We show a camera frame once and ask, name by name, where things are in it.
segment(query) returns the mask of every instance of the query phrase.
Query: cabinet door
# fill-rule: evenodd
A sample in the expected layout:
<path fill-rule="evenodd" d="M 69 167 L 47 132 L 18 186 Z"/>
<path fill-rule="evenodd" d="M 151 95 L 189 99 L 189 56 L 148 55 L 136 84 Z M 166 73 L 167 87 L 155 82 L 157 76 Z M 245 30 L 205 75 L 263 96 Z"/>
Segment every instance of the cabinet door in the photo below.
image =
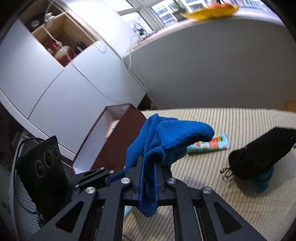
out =
<path fill-rule="evenodd" d="M 63 70 L 20 20 L 0 45 L 0 66 L 0 88 L 26 118 Z"/>
<path fill-rule="evenodd" d="M 68 64 L 42 96 L 29 120 L 48 136 L 56 135 L 61 145 L 77 153 L 106 106 L 122 103 L 138 106 L 145 91 L 108 47 L 101 53 L 92 45 L 73 62 L 101 88 Z"/>

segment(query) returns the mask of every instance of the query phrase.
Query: metal bolt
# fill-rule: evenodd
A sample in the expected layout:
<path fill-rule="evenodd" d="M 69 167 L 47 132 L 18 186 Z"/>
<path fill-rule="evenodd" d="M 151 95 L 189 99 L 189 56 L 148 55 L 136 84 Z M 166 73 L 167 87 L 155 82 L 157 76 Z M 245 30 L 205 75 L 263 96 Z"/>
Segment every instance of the metal bolt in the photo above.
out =
<path fill-rule="evenodd" d="M 124 178 L 122 178 L 121 179 L 121 182 L 123 183 L 123 184 L 127 184 L 127 183 L 129 183 L 131 180 L 128 178 L 128 177 L 124 177 Z"/>
<path fill-rule="evenodd" d="M 175 184 L 176 183 L 176 179 L 175 178 L 173 178 L 173 177 L 170 177 L 169 179 L 168 179 L 168 183 L 169 184 Z"/>
<path fill-rule="evenodd" d="M 205 194 L 211 194 L 212 193 L 212 189 L 210 187 L 204 187 L 202 189 L 202 191 L 205 193 Z"/>
<path fill-rule="evenodd" d="M 91 193 L 94 193 L 96 189 L 94 187 L 88 187 L 87 189 L 85 189 L 85 191 L 88 193 L 88 194 L 91 194 Z"/>

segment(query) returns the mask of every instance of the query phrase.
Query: black pouch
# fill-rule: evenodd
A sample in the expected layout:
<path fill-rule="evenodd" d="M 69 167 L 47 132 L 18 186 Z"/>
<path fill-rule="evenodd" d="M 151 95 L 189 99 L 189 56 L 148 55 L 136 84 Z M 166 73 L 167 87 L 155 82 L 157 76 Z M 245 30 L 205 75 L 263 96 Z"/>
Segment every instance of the black pouch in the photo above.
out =
<path fill-rule="evenodd" d="M 295 143 L 296 130 L 275 127 L 244 148 L 232 151 L 228 157 L 230 167 L 220 173 L 226 172 L 227 178 L 234 173 L 243 180 L 253 179 L 287 155 Z"/>

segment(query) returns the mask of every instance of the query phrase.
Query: brown box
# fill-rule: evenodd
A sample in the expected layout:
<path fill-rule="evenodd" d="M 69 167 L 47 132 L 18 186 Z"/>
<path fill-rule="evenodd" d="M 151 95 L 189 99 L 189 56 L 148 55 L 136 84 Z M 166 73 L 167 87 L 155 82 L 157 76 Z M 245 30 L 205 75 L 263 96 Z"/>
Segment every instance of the brown box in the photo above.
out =
<path fill-rule="evenodd" d="M 119 122 L 110 136 L 110 124 Z M 127 148 L 137 138 L 145 116 L 132 104 L 108 106 L 85 138 L 73 164 L 74 172 L 81 173 L 99 167 L 111 170 L 124 168 Z"/>

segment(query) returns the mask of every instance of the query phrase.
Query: yellow tray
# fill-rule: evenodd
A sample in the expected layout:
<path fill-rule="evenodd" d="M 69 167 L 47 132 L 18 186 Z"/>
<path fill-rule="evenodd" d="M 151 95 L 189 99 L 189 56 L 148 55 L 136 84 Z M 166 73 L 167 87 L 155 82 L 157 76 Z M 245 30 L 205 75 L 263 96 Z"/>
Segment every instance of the yellow tray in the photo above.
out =
<path fill-rule="evenodd" d="M 228 17 L 234 14 L 239 9 L 239 6 L 234 6 L 234 8 L 203 8 L 201 10 L 182 14 L 185 18 L 191 18 L 194 20 L 207 20 L 211 18 Z"/>

